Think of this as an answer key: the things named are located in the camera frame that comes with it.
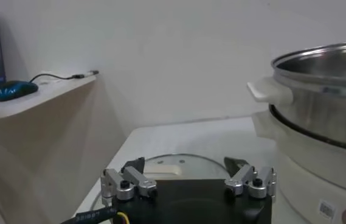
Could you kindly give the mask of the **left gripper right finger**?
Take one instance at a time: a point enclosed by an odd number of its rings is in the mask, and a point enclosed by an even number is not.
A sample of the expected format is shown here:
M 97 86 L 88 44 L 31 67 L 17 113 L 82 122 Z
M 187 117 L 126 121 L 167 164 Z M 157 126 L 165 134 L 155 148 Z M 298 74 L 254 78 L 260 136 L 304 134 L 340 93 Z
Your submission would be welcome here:
M 273 167 L 257 170 L 246 160 L 230 157 L 224 158 L 224 165 L 230 175 L 224 180 L 224 186 L 231 197 L 239 197 L 247 192 L 251 198 L 262 200 L 269 197 L 275 202 L 277 173 Z

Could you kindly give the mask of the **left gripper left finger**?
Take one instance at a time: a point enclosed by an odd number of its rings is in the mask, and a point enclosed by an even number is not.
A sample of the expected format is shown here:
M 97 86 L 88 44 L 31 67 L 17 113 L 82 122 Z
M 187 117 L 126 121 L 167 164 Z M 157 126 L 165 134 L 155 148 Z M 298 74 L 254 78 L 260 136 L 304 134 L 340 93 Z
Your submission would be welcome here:
M 154 200 L 157 197 L 157 182 L 144 175 L 145 158 L 127 161 L 123 167 L 104 169 L 100 176 L 101 202 L 109 206 L 113 198 L 130 201 L 136 196 Z

